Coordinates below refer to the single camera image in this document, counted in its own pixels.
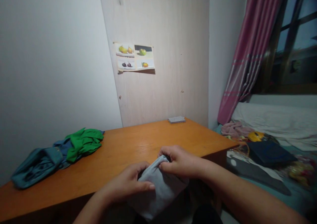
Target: left hand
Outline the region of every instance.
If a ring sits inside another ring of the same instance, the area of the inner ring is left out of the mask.
[[[111,202],[121,202],[132,194],[155,190],[153,183],[138,181],[138,174],[149,165],[146,161],[129,165],[98,192]]]

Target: desk surface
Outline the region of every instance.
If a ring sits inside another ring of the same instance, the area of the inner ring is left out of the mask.
[[[26,190],[15,189],[12,182],[2,186],[0,222],[93,193],[127,165],[155,161],[164,145],[177,144],[200,157],[236,145],[189,119],[185,123],[165,120],[109,130],[101,143],[92,155]]]

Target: photo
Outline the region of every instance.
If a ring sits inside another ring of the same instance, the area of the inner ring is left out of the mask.
[[[153,59],[137,59],[135,61],[138,70],[154,69]]]
[[[118,68],[119,70],[135,70],[135,64],[134,64],[134,59],[129,60],[129,58],[126,57],[118,57]]]
[[[119,44],[114,43],[116,48],[116,55],[117,56],[124,56],[124,57],[134,57],[134,45],[133,44]]]
[[[138,58],[153,58],[152,47],[135,45],[135,57]]]
[[[113,42],[119,72],[139,71],[147,69],[149,74],[155,74],[153,47],[134,45],[132,43]]]

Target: hand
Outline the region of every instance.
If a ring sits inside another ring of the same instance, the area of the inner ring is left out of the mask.
[[[98,192],[101,192],[111,202],[121,202],[132,194],[155,190],[153,183],[138,181],[138,174],[149,165],[146,161],[129,165]]]
[[[159,168],[167,173],[186,178],[199,178],[200,164],[203,159],[185,151],[180,146],[163,146],[158,156],[168,155],[172,162],[163,162]]]

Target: pink curtain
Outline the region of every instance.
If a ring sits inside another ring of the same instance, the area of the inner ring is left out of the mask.
[[[239,101],[251,92],[268,46],[281,0],[247,0],[246,12],[218,113],[228,123]]]

